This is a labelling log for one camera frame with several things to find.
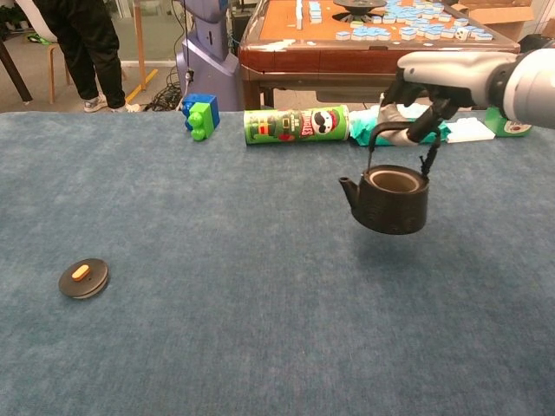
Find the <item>blue toy block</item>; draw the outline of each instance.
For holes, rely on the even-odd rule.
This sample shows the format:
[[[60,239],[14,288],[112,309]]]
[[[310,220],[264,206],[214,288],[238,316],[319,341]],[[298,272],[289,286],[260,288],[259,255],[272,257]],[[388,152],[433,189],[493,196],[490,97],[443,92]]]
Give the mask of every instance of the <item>blue toy block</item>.
[[[181,110],[181,112],[187,117],[187,119],[191,115],[191,107],[194,106],[197,102],[210,104],[212,122],[214,124],[214,128],[216,128],[219,124],[218,98],[216,97],[216,95],[194,93],[188,94],[187,97],[183,99],[183,109]],[[193,130],[193,126],[191,126],[187,121],[185,122],[185,126],[190,132]]]

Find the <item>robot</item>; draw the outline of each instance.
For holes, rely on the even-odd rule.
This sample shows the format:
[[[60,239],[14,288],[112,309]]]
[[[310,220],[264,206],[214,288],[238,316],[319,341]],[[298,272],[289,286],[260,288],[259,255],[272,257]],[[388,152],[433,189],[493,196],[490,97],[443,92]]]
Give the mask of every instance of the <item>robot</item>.
[[[403,56],[397,67],[376,128],[406,122],[396,105],[410,106],[423,90],[432,105],[410,127],[381,133],[394,145],[415,146],[460,107],[497,107],[509,120],[555,128],[555,49],[521,55],[413,52]]]
[[[228,0],[180,1],[195,17],[177,55],[181,91],[216,95],[221,111],[243,110],[239,61],[228,47]]]

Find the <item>teapot handle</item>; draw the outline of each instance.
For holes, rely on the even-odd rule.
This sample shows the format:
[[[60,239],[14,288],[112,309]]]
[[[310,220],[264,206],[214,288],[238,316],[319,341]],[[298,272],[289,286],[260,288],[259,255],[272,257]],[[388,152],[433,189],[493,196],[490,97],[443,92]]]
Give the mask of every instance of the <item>teapot handle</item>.
[[[372,133],[370,134],[370,141],[369,141],[369,156],[368,156],[368,169],[372,163],[372,153],[375,151],[375,143],[377,141],[378,136],[380,133],[391,131],[391,130],[404,130],[406,128],[411,127],[413,124],[412,121],[394,121],[394,122],[386,122],[380,123],[376,127],[372,129]],[[434,143],[428,150],[428,155],[424,159],[422,156],[420,160],[422,162],[421,166],[421,173],[424,179],[428,179],[428,174],[432,167],[432,164],[435,160],[435,155],[437,154],[437,149],[441,145],[441,132],[439,128],[434,129],[431,133],[435,134]]]

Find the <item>teapot spout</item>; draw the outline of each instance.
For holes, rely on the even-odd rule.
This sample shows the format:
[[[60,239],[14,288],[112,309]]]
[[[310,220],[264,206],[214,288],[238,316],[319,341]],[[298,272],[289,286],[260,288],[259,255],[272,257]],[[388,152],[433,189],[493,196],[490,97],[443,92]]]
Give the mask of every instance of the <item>teapot spout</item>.
[[[358,206],[358,186],[349,178],[339,178],[339,183],[345,191],[350,207],[355,209]]]

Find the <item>table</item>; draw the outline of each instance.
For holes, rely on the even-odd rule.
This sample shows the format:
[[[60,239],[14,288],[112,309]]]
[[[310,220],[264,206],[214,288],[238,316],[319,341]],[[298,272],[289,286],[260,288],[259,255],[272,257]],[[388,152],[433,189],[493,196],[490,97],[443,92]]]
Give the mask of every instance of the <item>table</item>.
[[[336,32],[352,30],[349,23],[333,19],[333,15],[344,9],[333,4],[332,0],[321,0],[319,3],[323,22],[311,24],[308,12],[304,12],[303,29],[297,30],[295,0],[259,2],[239,48],[247,109],[260,108],[260,91],[265,88],[316,90],[371,101],[369,94],[382,92],[393,80],[399,58],[416,50],[519,51],[517,43],[472,19],[471,25],[493,33],[494,39],[489,42],[460,42],[456,39],[428,41],[417,37],[413,41],[402,41],[399,29],[405,26],[404,23],[367,23],[367,26],[390,28],[393,33],[391,41],[337,41]],[[403,0],[403,4],[410,5],[412,2]],[[446,12],[454,17],[464,16],[449,6],[446,6]],[[342,102],[341,98],[333,101]]]
[[[0,124],[0,414],[555,413],[553,131],[443,146],[428,224],[392,237],[349,214],[349,143],[246,147],[242,114],[201,143],[175,112]],[[86,257],[111,280],[74,301]]]
[[[0,39],[0,61],[2,61],[2,64],[6,68],[6,72],[10,76],[11,81],[14,83],[14,86],[16,87],[17,92],[21,96],[22,101],[24,102],[33,101],[33,97],[31,96],[31,93],[27,89],[27,86],[25,85],[25,81],[19,74],[16,64],[11,59],[10,53],[6,49],[6,45],[3,44],[2,39]]]

